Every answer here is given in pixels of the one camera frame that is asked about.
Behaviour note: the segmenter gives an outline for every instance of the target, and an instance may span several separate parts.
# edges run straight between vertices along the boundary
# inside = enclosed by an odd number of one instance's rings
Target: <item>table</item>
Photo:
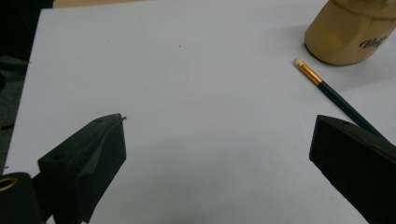
[[[349,120],[305,60],[395,143],[391,36],[363,63],[304,48],[325,1],[162,0],[41,13],[6,173],[121,113],[127,161],[92,223],[366,223],[308,159],[317,114]]]

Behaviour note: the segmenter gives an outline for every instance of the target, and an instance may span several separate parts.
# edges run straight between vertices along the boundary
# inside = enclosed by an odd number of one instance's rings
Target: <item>white surface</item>
[[[92,223],[365,223],[308,159],[317,114],[348,119],[300,57],[395,142],[394,35],[364,63],[310,56],[325,1],[160,0],[44,10],[7,173],[120,112],[128,159]]]

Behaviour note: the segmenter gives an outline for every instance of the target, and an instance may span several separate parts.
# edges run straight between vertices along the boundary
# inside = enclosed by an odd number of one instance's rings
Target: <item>gold ferrule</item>
[[[316,86],[323,80],[305,63],[298,63],[297,67],[311,80]]]

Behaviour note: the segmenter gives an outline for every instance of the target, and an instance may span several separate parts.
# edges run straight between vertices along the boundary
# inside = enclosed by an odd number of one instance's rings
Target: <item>beige jar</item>
[[[304,41],[319,60],[347,65],[370,57],[395,26],[395,0],[329,0]]]

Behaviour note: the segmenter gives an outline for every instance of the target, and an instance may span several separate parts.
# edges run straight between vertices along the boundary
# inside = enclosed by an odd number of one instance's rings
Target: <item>brown object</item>
[[[370,57],[396,26],[396,1],[329,0],[305,33],[319,60],[347,65]]]
[[[126,2],[141,2],[144,0],[55,0],[53,2],[54,8],[59,7],[87,7],[104,4],[126,3]]]

